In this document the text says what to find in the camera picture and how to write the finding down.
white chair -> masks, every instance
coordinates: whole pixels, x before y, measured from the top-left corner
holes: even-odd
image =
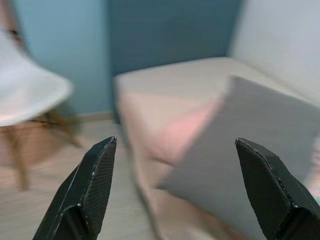
[[[45,119],[43,123],[57,124],[80,146],[66,121],[55,110],[72,91],[73,86],[67,79],[33,62],[7,31],[0,28],[0,130],[10,144],[23,190],[29,187],[29,182],[15,125]]]

sofa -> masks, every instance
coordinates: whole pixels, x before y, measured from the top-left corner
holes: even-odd
[[[230,57],[167,64],[115,77],[117,108],[132,154],[135,182],[162,240],[247,239],[201,207],[160,189],[159,183],[175,166],[156,159],[150,151],[157,135],[172,122],[221,99],[231,76],[310,103],[290,86]]]

gray pillow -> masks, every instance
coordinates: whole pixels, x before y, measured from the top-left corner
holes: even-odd
[[[249,240],[266,239],[245,190],[235,139],[274,152],[303,182],[319,126],[315,106],[234,77],[224,106],[161,188],[215,215]]]

floor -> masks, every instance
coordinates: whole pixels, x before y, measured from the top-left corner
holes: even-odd
[[[59,185],[85,152],[95,143],[116,136],[111,194],[98,240],[155,240],[117,125],[111,120],[86,122],[78,126],[77,136],[83,148],[71,145],[59,132],[27,126],[21,139],[30,189],[24,192],[17,188],[16,171],[0,137],[0,238],[32,239]]]

baseboard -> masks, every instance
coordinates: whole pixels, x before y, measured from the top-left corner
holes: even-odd
[[[69,124],[77,124],[77,123],[86,123],[86,122],[94,122],[101,120],[113,120],[115,117],[113,112],[97,112],[90,114],[83,114],[77,116],[69,116],[66,117],[66,121]]]

